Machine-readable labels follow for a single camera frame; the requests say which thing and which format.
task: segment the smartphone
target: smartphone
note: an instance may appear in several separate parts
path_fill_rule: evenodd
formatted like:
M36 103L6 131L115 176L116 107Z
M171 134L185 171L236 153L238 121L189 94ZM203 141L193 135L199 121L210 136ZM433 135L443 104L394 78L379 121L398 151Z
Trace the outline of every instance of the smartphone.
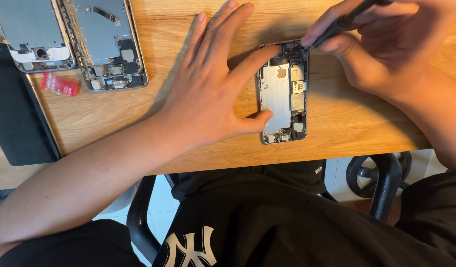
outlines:
M0 0L0 27L21 71L48 72L77 66L56 0Z
M130 0L58 1L90 90L148 84Z
M0 43L0 147L12 166L55 162L62 155L29 74Z
M265 144L302 140L307 136L308 50L300 40L279 45L282 53L271 58L255 76L260 110L274 115L261 132Z

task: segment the black screwdriver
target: black screwdriver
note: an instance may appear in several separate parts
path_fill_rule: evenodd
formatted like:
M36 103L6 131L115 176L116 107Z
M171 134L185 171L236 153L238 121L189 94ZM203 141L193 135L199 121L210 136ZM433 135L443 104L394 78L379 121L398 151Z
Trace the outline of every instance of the black screwdriver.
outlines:
M343 15L336 19L330 26L322 33L317 40L312 44L312 46L308 49L309 51L319 47L325 40L336 36L340 33L343 33L353 22L356 16L362 14L363 12L367 11L373 5L379 6L387 6L390 5L392 2L389 0L364 0L361 2L357 7L350 11L347 15Z

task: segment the red package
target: red package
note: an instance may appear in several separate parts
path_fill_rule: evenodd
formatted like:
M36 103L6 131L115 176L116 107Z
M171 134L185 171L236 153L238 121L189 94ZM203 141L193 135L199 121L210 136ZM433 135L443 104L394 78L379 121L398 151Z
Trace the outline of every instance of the red package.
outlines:
M45 72L42 79L42 90L51 90L53 93L58 95L77 95L76 83L65 79L60 76L56 76L51 72Z

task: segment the white ny logo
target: white ny logo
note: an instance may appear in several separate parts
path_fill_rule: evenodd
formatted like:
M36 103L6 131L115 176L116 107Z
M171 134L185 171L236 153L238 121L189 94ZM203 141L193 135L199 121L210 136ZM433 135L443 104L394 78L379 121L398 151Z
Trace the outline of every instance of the white ny logo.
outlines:
M184 255L182 264L180 267L187 267L189 262L191 261L195 267L205 267L200 259L203 259L204 262L208 264L208 266L213 266L217 260L211 251L210 245L210 237L211 233L213 232L213 228L209 226L203 227L202 233L202 248L203 252L195 251L195 245L193 241L193 237L195 233L186 234L183 237L185 238L185 244L187 247L182 246L182 244L178 241L177 236L175 233L171 233L169 237L165 240L169 246L169 256L166 260L165 267L174 267L175 266L175 254L176 250L180 250Z

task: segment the wooden desk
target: wooden desk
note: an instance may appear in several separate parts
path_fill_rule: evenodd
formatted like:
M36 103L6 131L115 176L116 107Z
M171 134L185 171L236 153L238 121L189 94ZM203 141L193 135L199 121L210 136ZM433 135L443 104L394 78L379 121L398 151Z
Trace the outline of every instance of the wooden desk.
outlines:
M65 155L157 112L182 60L194 16L203 11L209 18L213 17L224 3L223 0L132 1L150 83L143 89L109 93L92 93L83 86L76 97L40 91ZM255 12L234 40L231 56L235 59L230 63L236 63L257 45L300 38L308 25L337 2L254 0ZM456 23L433 63L456 78ZM430 148L424 135L397 108L352 88L336 58L314 50L309 72L305 140L264 145L258 134L244 135L185 153L152 174ZM59 74L83 84L79 70ZM40 85L41 75L33 77ZM257 112L256 99L251 81L238 97L236 114L246 117ZM0 189L15 188L42 167L11 167L0 150Z

